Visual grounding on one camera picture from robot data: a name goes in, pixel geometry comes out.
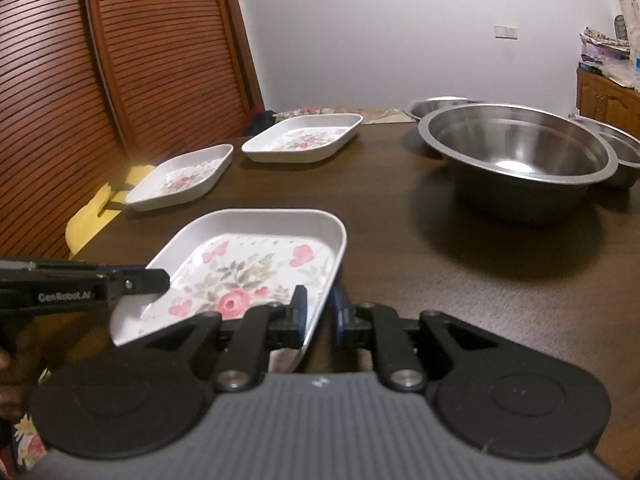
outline brown tabletop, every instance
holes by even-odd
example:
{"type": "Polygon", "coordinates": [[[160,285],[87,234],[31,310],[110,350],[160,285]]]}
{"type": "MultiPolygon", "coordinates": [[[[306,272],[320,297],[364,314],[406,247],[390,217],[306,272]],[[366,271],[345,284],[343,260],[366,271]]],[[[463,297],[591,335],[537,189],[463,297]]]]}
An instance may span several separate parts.
{"type": "MultiPolygon", "coordinates": [[[[243,141],[233,141],[233,163],[207,196],[122,213],[79,258],[145,264],[188,222],[218,209],[329,211],[347,227],[340,278],[352,301],[386,303],[407,317],[443,310],[586,368],[612,400],[599,455],[626,477],[640,470],[640,186],[592,189],[567,221],[527,228],[456,200],[413,123],[362,126],[337,155],[305,166],[254,164],[239,151],[243,141]]],[[[104,315],[44,325],[49,346],[81,339],[71,356],[108,342],[104,315]]],[[[363,366],[330,341],[325,315],[305,370],[363,366]]]]}

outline bowl rim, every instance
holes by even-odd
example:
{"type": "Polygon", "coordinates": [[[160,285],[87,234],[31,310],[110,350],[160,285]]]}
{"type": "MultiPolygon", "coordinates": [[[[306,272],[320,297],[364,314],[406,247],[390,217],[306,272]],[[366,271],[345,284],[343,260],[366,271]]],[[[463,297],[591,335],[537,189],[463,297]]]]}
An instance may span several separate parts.
{"type": "Polygon", "coordinates": [[[480,103],[482,101],[477,101],[475,99],[470,99],[468,97],[453,97],[453,96],[440,96],[440,97],[429,97],[426,99],[416,99],[415,101],[411,101],[407,106],[404,107],[404,114],[415,119],[416,121],[420,121],[422,117],[418,117],[414,114],[414,108],[420,103],[429,103],[432,101],[469,101],[468,104],[480,103]]]}
{"type": "MultiPolygon", "coordinates": [[[[634,144],[640,146],[640,140],[636,139],[633,135],[628,134],[627,132],[625,132],[624,130],[621,130],[620,128],[616,128],[615,126],[611,126],[611,124],[604,123],[603,121],[599,121],[599,120],[596,120],[596,119],[591,119],[590,117],[584,117],[582,115],[576,115],[574,118],[569,119],[569,120],[573,121],[575,123],[578,123],[578,124],[582,124],[583,121],[585,123],[602,124],[602,126],[606,126],[607,128],[611,128],[612,130],[614,130],[617,133],[619,133],[620,136],[625,137],[627,139],[631,139],[634,144]]],[[[607,142],[607,137],[617,138],[617,137],[615,137],[615,136],[613,136],[611,134],[606,134],[604,132],[594,132],[594,133],[598,134],[601,137],[604,137],[605,138],[604,139],[605,142],[607,142]]],[[[629,160],[622,160],[621,158],[618,158],[618,164],[620,164],[621,166],[626,166],[628,168],[634,168],[635,170],[640,169],[640,162],[631,162],[629,160]]]]}
{"type": "Polygon", "coordinates": [[[615,150],[611,147],[611,145],[604,140],[599,134],[592,132],[587,127],[578,123],[577,121],[572,121],[571,119],[564,118],[562,116],[553,114],[551,112],[546,112],[544,110],[540,110],[539,108],[533,108],[529,106],[523,105],[514,105],[507,103],[474,103],[474,104],[466,104],[460,105],[452,108],[442,108],[441,110],[436,110],[425,115],[420,122],[418,123],[418,131],[420,132],[420,136],[424,139],[424,141],[430,145],[435,150],[438,150],[445,156],[453,158],[454,160],[458,160],[464,164],[468,164],[480,170],[490,171],[492,173],[501,174],[504,176],[512,176],[515,178],[519,178],[521,180],[527,180],[529,182],[540,182],[542,184],[564,184],[566,186],[588,186],[589,184],[596,184],[597,182],[602,182],[603,180],[607,180],[610,176],[616,173],[618,169],[618,156],[616,155],[615,150]],[[582,175],[547,175],[547,174],[530,174],[530,173],[520,173],[515,170],[506,170],[505,168],[500,168],[495,164],[490,164],[483,160],[479,160],[478,158],[473,158],[472,156],[465,155],[464,153],[460,153],[457,150],[450,148],[449,146],[444,145],[439,140],[437,140],[429,130],[429,124],[433,121],[437,116],[443,113],[450,112],[452,110],[460,110],[461,108],[476,108],[476,107],[507,107],[507,108],[516,108],[517,110],[526,110],[529,112],[536,112],[539,114],[544,114],[546,116],[551,116],[558,118],[563,121],[567,121],[571,123],[573,126],[577,126],[578,128],[582,128],[585,132],[595,137],[596,140],[604,147],[607,155],[609,156],[609,160],[607,161],[604,168],[601,170],[595,171],[594,173],[587,173],[582,175]]]}

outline metal bowl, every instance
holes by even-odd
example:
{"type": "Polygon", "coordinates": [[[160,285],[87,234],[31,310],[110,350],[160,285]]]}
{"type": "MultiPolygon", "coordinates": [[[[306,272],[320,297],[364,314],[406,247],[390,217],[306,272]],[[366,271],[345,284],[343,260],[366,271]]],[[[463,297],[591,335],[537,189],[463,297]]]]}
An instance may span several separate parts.
{"type": "Polygon", "coordinates": [[[600,134],[618,156],[618,170],[611,178],[603,182],[615,189],[629,189],[640,178],[640,140],[609,124],[586,117],[576,117],[574,121],[585,128],[600,134]]]}
{"type": "Polygon", "coordinates": [[[419,121],[425,115],[436,110],[441,110],[442,108],[481,102],[483,101],[472,101],[466,97],[432,97],[430,99],[420,99],[419,101],[409,103],[404,108],[404,113],[412,119],[419,121]]]}
{"type": "Polygon", "coordinates": [[[591,184],[618,167],[616,153],[600,136],[535,108],[444,108],[422,118],[418,129],[450,162],[458,192],[508,221],[557,221],[591,184]]]}

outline white wall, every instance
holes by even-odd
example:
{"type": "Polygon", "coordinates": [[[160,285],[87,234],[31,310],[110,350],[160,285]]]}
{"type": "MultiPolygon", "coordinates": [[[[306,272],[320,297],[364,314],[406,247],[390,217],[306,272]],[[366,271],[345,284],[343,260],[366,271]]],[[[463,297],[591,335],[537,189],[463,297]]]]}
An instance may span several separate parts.
{"type": "Polygon", "coordinates": [[[462,95],[566,114],[578,34],[612,0],[240,0],[266,105],[402,106],[462,95]],[[518,28],[517,41],[494,25],[518,28]]]}

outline floral tray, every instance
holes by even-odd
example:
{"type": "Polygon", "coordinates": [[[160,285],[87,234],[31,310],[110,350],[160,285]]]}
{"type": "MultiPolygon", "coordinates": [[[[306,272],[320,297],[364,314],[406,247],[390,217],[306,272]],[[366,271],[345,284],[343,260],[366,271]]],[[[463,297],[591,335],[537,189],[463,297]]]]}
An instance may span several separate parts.
{"type": "Polygon", "coordinates": [[[332,156],[356,134],[358,114],[321,114],[287,119],[242,146],[255,162],[317,162],[332,156]]]}
{"type": "Polygon", "coordinates": [[[291,370],[302,357],[346,248],[335,216],[303,209],[227,209],[184,227],[149,263],[171,276],[159,298],[126,296],[111,316],[111,338],[121,345],[208,310],[223,319],[254,305],[289,303],[296,285],[308,294],[302,351],[272,355],[272,368],[291,370]]]}
{"type": "Polygon", "coordinates": [[[125,204],[148,211],[200,198],[228,168],[233,150],[231,144],[220,144],[175,156],[140,181],[125,198],[125,204]]]}

